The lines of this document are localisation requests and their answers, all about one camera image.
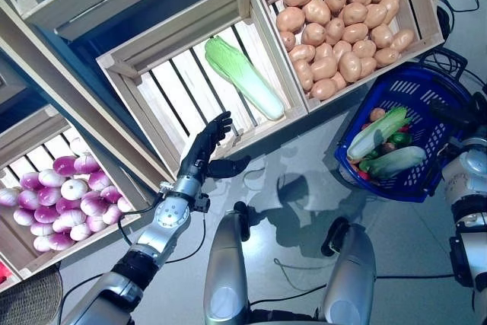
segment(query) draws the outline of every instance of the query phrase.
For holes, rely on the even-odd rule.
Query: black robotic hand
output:
[[[229,178],[244,171],[250,162],[249,156],[237,161],[227,159],[209,161],[218,142],[223,140],[225,134],[231,130],[231,124],[230,112],[227,111],[206,125],[196,136],[188,155],[181,162],[177,176],[190,175],[203,184],[206,177]]]

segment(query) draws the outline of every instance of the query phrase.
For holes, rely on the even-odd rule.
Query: blue plastic basket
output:
[[[467,61],[449,50],[434,52],[453,57],[456,63],[461,64],[454,77],[427,65],[425,56],[420,62],[406,62],[383,74],[369,90],[335,151],[335,158],[340,163],[339,171],[348,182],[397,201],[423,202],[428,194],[434,193],[441,179],[441,167],[435,162],[437,153],[451,136],[461,138],[462,132],[432,116],[428,105],[432,100],[439,99],[452,108],[458,108],[466,106],[471,98],[458,81]],[[376,185],[359,177],[347,161],[346,152],[353,138],[361,131],[361,126],[369,122],[372,109],[380,107],[390,110],[397,106],[407,108],[407,116],[412,118],[409,129],[412,144],[423,148],[427,158],[420,165],[391,179],[380,180]]]

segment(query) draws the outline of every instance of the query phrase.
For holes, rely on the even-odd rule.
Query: green leafy vegetable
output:
[[[400,148],[380,158],[363,160],[358,165],[359,169],[365,171],[373,178],[389,179],[400,172],[420,164],[426,159],[426,153],[418,146]]]
[[[362,159],[382,145],[395,131],[409,122],[410,118],[406,118],[406,114],[405,107],[392,108],[385,116],[360,131],[347,150],[349,160]]]
[[[284,105],[267,85],[263,76],[245,55],[219,36],[205,44],[205,58],[225,80],[231,82],[268,119],[277,120],[284,114]]]

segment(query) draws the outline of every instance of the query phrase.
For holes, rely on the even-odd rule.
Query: black cable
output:
[[[163,196],[164,196],[164,194],[161,193],[161,192],[159,192],[156,195],[156,197],[154,198],[154,201],[152,202],[152,204],[149,207],[147,207],[146,209],[139,209],[138,211],[122,212],[122,214],[120,215],[119,219],[116,221],[116,225],[119,228],[119,231],[120,231],[120,233],[123,236],[123,240],[128,245],[132,245],[132,242],[130,241],[129,237],[127,236],[127,234],[123,230],[123,227],[122,227],[122,220],[123,220],[123,218],[125,216],[128,216],[128,215],[138,215],[138,214],[141,214],[141,213],[146,213],[146,212],[151,211],[152,209],[155,208],[155,206],[158,205],[158,203],[161,201],[161,199],[162,199]]]
[[[85,279],[83,282],[79,282],[77,285],[75,285],[73,288],[71,288],[69,291],[67,291],[64,296],[62,296],[61,303],[59,304],[58,325],[61,325],[62,309],[64,308],[64,303],[66,302],[66,298],[71,294],[71,292],[73,292],[75,289],[82,286],[83,284],[88,283],[89,281],[92,281],[93,279],[100,278],[102,275],[103,275],[103,273],[96,274],[93,277]]]
[[[250,302],[249,307],[252,307],[252,306],[254,306],[256,304],[262,304],[263,302],[279,302],[279,301],[292,300],[293,298],[298,298],[298,297],[302,297],[302,296],[305,296],[305,295],[309,295],[310,293],[319,291],[320,289],[325,288],[325,287],[326,287],[326,283],[324,285],[319,286],[319,287],[313,288],[313,289],[311,289],[309,291],[300,293],[299,295],[294,295],[294,296],[284,297],[284,298],[264,298],[263,300],[258,300],[258,301]]]
[[[450,69],[445,69],[445,68],[440,66],[443,70],[449,71],[449,72],[454,72],[455,70],[458,69],[458,66],[456,68],[453,68],[453,66],[454,66],[453,64],[448,63],[448,62],[440,62],[434,56],[435,56],[435,54],[433,54],[434,62],[436,62],[438,65],[449,65],[450,66]],[[485,87],[487,85],[487,82],[483,81],[476,73],[471,72],[469,69],[464,69],[464,71],[467,72],[468,74],[471,74],[480,83],[480,86]]]
[[[201,239],[201,243],[199,243],[199,246],[196,248],[196,250],[189,255],[183,256],[182,258],[175,259],[175,260],[168,260],[166,264],[182,262],[183,260],[189,259],[191,256],[199,252],[199,249],[201,249],[203,243],[205,243],[205,239],[206,239],[206,220],[205,220],[205,216],[203,215],[203,238]]]
[[[377,276],[377,279],[442,279],[442,278],[451,278],[454,277],[454,274],[439,274],[435,276]],[[310,291],[303,292],[299,295],[294,295],[291,297],[284,297],[284,298],[265,298],[263,300],[258,300],[254,302],[250,302],[250,307],[256,305],[256,304],[261,304],[263,302],[279,302],[279,301],[287,301],[287,300],[292,300],[294,298],[302,297],[305,295],[309,295],[310,293],[319,291],[322,288],[325,288],[326,284],[321,285],[319,287],[313,288]]]
[[[377,276],[377,279],[442,279],[452,278],[455,275],[451,274],[437,274],[435,276]]]
[[[140,211],[150,211],[150,208],[147,208],[147,209],[141,209]],[[201,247],[203,246],[203,243],[205,242],[205,238],[206,238],[206,220],[205,220],[205,216],[203,216],[203,238],[201,240],[201,243],[199,243],[199,246],[196,248],[196,250],[194,250],[191,254],[189,255],[186,255],[182,258],[179,258],[179,259],[175,259],[175,260],[168,260],[166,262],[166,264],[171,264],[171,263],[178,263],[178,262],[182,262],[183,260],[186,260],[186,259],[189,259],[191,256],[195,255],[196,253],[198,253],[198,251],[201,249]],[[88,283],[89,281],[92,281],[93,279],[96,279],[96,278],[100,278],[101,276],[103,275],[103,273],[101,274],[97,274],[93,277],[90,277],[88,279],[85,279],[83,282],[79,282],[77,285],[75,285],[74,287],[72,287],[69,291],[67,291],[65,293],[65,295],[62,297],[62,300],[61,300],[61,303],[59,304],[59,313],[58,313],[58,325],[61,325],[61,318],[62,318],[62,309],[64,308],[64,303],[66,301],[66,298],[75,290],[77,289],[78,287],[82,286],[83,284],[85,283]]]

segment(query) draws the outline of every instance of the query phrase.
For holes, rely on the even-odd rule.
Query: gray floor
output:
[[[470,0],[452,0],[468,7]],[[487,78],[487,14],[485,0],[476,13],[456,14],[447,47],[469,60],[469,69]],[[476,85],[464,78],[471,90]],[[207,181],[212,198],[206,215],[207,237],[190,260],[165,266],[145,292],[133,317],[138,324],[202,323],[202,294],[208,252],[225,210],[243,200],[255,208],[258,225],[243,244],[251,301],[294,295],[327,282],[334,260],[320,255],[329,224],[339,215],[362,223],[371,237],[379,275],[427,275],[451,272],[448,238],[454,233],[443,186],[424,203],[378,199],[346,186],[337,178],[333,152],[367,88],[315,113],[292,129],[254,147],[254,159],[244,174],[231,180]],[[193,250],[202,236],[202,215],[180,238],[172,258]],[[65,290],[94,274],[107,271],[125,253],[118,234],[62,263]],[[67,300],[65,311],[88,290],[86,285]],[[321,293],[292,301],[264,304],[312,314]],[[453,279],[378,280],[372,324],[473,324],[471,291]]]

